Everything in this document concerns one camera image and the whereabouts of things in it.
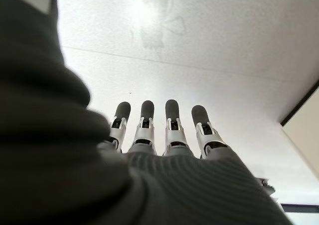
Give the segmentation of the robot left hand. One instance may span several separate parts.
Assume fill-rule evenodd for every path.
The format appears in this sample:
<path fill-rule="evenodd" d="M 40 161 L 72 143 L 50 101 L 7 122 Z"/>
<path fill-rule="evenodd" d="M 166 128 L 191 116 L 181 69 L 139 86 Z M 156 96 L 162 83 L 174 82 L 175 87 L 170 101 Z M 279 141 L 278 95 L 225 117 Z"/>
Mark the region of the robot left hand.
<path fill-rule="evenodd" d="M 3 225 L 288 225 L 228 146 L 121 154 L 64 64 L 56 0 L 0 0 Z"/>

